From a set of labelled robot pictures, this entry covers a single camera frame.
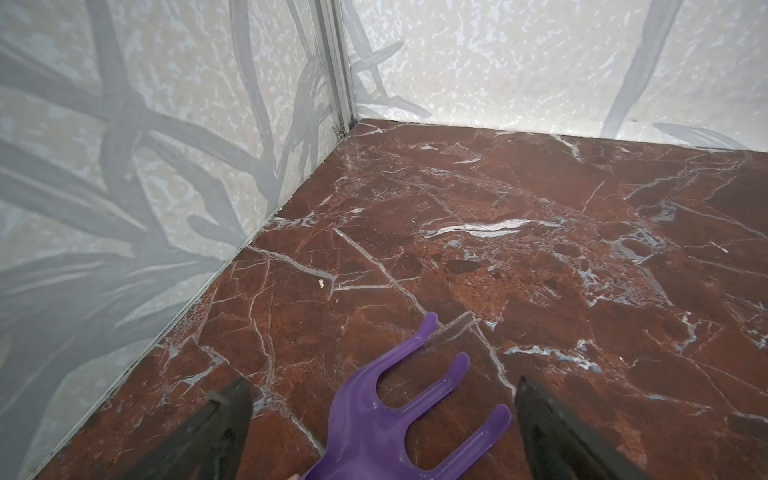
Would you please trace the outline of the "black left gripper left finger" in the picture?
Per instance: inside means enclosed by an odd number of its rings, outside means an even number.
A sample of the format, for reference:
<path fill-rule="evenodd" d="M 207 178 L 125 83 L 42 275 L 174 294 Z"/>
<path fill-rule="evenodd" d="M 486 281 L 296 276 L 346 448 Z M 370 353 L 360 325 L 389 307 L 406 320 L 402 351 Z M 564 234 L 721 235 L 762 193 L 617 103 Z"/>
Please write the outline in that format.
<path fill-rule="evenodd" d="M 252 394 L 243 378 L 207 402 L 122 475 L 124 479 L 234 479 L 248 436 Z"/>

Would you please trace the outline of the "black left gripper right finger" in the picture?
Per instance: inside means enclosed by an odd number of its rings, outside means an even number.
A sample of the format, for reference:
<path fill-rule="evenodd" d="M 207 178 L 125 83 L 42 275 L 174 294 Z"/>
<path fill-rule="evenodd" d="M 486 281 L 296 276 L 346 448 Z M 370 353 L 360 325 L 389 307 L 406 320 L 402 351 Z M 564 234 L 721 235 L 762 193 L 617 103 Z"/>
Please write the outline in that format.
<path fill-rule="evenodd" d="M 520 378 L 514 403 L 533 478 L 650 477 L 535 379 Z"/>

